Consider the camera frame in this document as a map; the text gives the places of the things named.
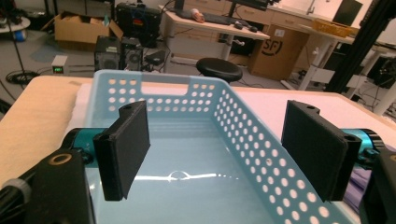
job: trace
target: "cable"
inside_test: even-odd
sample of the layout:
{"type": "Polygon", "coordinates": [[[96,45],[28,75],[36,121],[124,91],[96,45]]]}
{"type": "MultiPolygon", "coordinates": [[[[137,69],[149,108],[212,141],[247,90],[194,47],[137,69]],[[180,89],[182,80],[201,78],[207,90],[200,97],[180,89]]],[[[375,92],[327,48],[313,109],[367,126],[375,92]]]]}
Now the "cable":
{"type": "Polygon", "coordinates": [[[17,98],[15,98],[11,92],[7,89],[7,87],[4,85],[3,81],[0,80],[0,84],[2,85],[3,89],[7,92],[7,94],[11,97],[12,100],[14,100],[14,102],[17,100],[17,98]]]}
{"type": "Polygon", "coordinates": [[[241,78],[241,79],[238,81],[238,83],[240,83],[240,84],[242,84],[242,85],[245,85],[245,86],[248,86],[248,87],[251,87],[251,88],[268,89],[268,88],[264,87],[262,84],[259,84],[259,83],[248,84],[248,83],[246,83],[246,81],[245,81],[243,78],[241,78]]]}

